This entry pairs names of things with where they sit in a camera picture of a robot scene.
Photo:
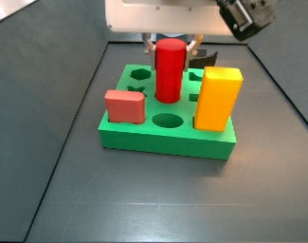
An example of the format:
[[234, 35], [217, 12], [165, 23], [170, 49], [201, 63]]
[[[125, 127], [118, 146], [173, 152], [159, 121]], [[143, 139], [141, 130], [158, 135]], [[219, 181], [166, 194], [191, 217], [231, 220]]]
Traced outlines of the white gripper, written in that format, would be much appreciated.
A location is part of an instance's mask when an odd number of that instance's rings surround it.
[[114, 32], [141, 32], [145, 54], [157, 69], [157, 46], [153, 33], [194, 34], [187, 45], [186, 67], [197, 56], [203, 35], [230, 35], [231, 31], [219, 15], [215, 0], [106, 0], [107, 26]]

